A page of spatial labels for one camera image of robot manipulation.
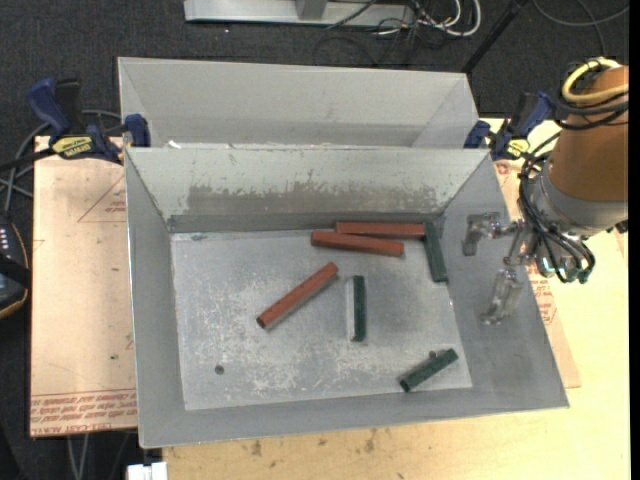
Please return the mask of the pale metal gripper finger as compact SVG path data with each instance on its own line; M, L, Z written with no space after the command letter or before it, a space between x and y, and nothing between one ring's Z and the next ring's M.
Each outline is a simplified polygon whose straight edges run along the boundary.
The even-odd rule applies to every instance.
M521 283L513 269L500 270L497 273L490 306L480 319L487 325L497 325L509 318L518 306L521 296Z
M467 216L467 228L462 242L462 253L466 257L475 256L482 238L493 239L501 233L499 212L485 212Z

